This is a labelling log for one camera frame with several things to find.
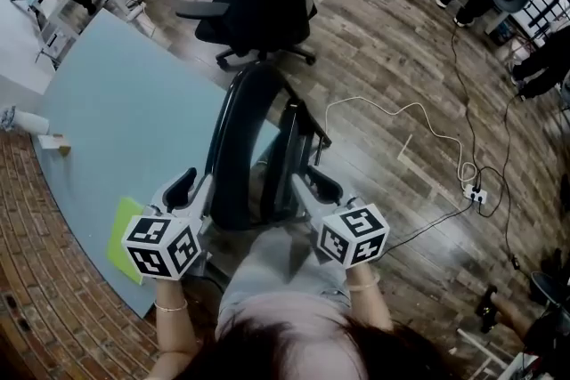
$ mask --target black and white pattern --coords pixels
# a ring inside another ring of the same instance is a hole
[[[179,274],[198,254],[198,248],[191,234],[190,226],[187,226],[176,237],[170,246],[168,246],[168,254],[175,264],[176,272]]]
[[[322,227],[320,247],[341,263],[345,261],[346,251],[348,250],[348,241],[342,239],[337,233],[327,226]]]
[[[136,247],[127,247],[127,249],[141,274],[171,277],[170,271],[159,252]]]
[[[355,209],[349,213],[341,214],[340,219],[356,238],[384,228],[384,225],[380,223],[380,220],[378,220],[366,207],[361,207],[360,209]]]
[[[158,244],[166,233],[169,224],[168,219],[143,218],[133,228],[127,240]]]
[[[384,234],[381,234],[376,238],[368,239],[357,244],[356,249],[354,250],[353,261],[350,264],[365,262],[373,256],[378,255],[380,249],[382,248],[382,241],[384,240],[384,236]]]

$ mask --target white cube with black markers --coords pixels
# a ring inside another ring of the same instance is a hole
[[[347,269],[379,258],[390,232],[375,205],[327,215],[322,222],[318,247]]]
[[[179,280],[201,253],[191,219],[167,215],[137,215],[122,238],[123,248],[146,277]]]

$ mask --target bracelet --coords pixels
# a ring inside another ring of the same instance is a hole
[[[380,275],[377,272],[374,272],[374,279],[371,283],[366,285],[349,285],[348,291],[364,291],[368,288],[375,287],[380,282]]]
[[[167,309],[166,307],[160,307],[157,302],[154,302],[154,307],[156,307],[159,311],[163,312],[176,312],[176,311],[183,311],[188,307],[188,301],[184,299],[184,304],[182,307],[178,307],[177,309]]]

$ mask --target chair armrest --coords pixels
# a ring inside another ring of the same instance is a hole
[[[230,9],[223,2],[184,2],[176,10],[176,16],[188,20],[211,20],[222,18]]]

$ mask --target chair seat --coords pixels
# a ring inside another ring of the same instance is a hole
[[[278,37],[274,37],[275,8],[274,0],[214,0],[230,4],[224,16],[224,25],[231,36],[237,38],[243,50],[267,49],[271,51]],[[196,28],[196,37],[204,42],[228,44],[225,36],[219,36],[207,20],[201,20]]]

